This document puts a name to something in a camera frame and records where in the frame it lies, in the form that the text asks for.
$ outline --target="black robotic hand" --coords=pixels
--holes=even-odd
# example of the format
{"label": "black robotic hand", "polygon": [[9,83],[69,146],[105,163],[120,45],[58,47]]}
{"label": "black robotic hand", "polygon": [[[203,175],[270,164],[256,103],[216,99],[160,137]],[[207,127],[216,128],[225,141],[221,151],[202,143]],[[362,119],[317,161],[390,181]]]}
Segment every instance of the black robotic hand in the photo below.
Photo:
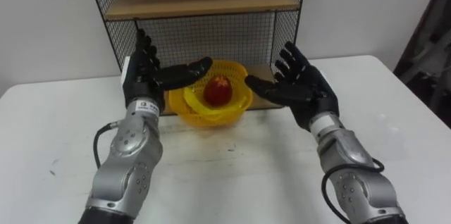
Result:
{"label": "black robotic hand", "polygon": [[289,106],[296,123],[309,129],[309,121],[322,112],[330,111],[339,116],[338,99],[319,70],[292,43],[287,42],[280,51],[275,66],[280,72],[274,74],[276,82],[246,77],[246,84],[261,98],[275,104]]}
{"label": "black robotic hand", "polygon": [[160,60],[156,57],[156,47],[144,30],[137,31],[135,52],[130,57],[127,75],[123,83],[125,107],[137,97],[149,97],[155,100],[164,110],[163,92],[186,87],[206,75],[213,60],[205,57],[188,65],[160,68]]}

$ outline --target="wire shelf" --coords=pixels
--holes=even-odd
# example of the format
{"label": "wire shelf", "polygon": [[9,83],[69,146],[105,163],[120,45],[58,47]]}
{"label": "wire shelf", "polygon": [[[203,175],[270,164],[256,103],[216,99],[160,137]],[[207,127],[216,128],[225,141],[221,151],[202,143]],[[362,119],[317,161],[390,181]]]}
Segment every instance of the wire shelf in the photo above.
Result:
{"label": "wire shelf", "polygon": [[188,63],[203,56],[237,61],[244,66],[270,65],[286,41],[295,42],[300,8],[252,13],[108,21],[115,0],[96,0],[111,45],[122,69],[143,28],[158,49],[162,66]]}

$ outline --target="white wall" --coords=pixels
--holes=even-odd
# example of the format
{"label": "white wall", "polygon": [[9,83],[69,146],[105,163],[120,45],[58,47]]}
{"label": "white wall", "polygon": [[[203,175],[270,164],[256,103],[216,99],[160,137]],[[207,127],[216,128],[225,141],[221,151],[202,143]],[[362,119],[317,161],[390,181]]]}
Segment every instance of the white wall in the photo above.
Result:
{"label": "white wall", "polygon": [[18,83],[118,74],[95,0],[0,0],[0,96]]}
{"label": "white wall", "polygon": [[430,0],[304,0],[297,43],[309,58],[371,54],[394,69]]}
{"label": "white wall", "polygon": [[[429,0],[304,0],[310,58],[374,54],[394,68]],[[118,75],[94,0],[0,0],[0,95],[24,82]]]}

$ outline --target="silver robotic forearm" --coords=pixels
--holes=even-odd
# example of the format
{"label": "silver robotic forearm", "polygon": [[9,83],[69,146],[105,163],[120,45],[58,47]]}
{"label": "silver robotic forearm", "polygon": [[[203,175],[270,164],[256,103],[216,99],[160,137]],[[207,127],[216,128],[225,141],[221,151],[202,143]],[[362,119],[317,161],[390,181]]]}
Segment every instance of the silver robotic forearm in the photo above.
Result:
{"label": "silver robotic forearm", "polygon": [[137,217],[152,171],[163,154],[158,120],[159,108],[151,99],[137,99],[128,105],[109,156],[94,176],[87,209]]}
{"label": "silver robotic forearm", "polygon": [[[351,130],[329,112],[316,115],[309,124],[318,142],[318,155],[326,173],[343,164],[374,167],[371,155]],[[352,224],[383,222],[393,216],[404,218],[390,181],[377,172],[345,168],[330,176],[338,203]]]}

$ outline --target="white label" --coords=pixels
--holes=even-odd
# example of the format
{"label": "white label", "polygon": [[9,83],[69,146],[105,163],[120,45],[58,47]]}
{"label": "white label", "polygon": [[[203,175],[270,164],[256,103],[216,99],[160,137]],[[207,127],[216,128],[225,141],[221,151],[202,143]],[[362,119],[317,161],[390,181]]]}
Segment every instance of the white label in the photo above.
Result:
{"label": "white label", "polygon": [[136,103],[135,111],[144,111],[155,114],[157,117],[160,116],[160,109],[157,105],[150,101],[138,100]]}

